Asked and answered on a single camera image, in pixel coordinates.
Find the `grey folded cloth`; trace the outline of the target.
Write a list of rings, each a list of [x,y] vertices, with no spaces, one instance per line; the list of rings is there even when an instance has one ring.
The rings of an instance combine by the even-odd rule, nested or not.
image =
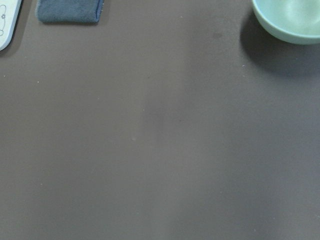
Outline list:
[[[35,15],[42,23],[96,24],[103,0],[39,0]]]

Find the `cream rectangular tray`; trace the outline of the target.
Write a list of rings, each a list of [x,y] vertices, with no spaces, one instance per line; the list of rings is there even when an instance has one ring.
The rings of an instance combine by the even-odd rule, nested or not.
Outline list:
[[[11,42],[22,0],[0,1],[0,50]]]

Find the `mint green bowl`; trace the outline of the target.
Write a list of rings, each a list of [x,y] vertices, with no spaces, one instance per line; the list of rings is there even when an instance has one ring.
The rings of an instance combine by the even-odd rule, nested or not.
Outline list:
[[[318,0],[253,0],[252,9],[273,37],[297,45],[320,43]]]

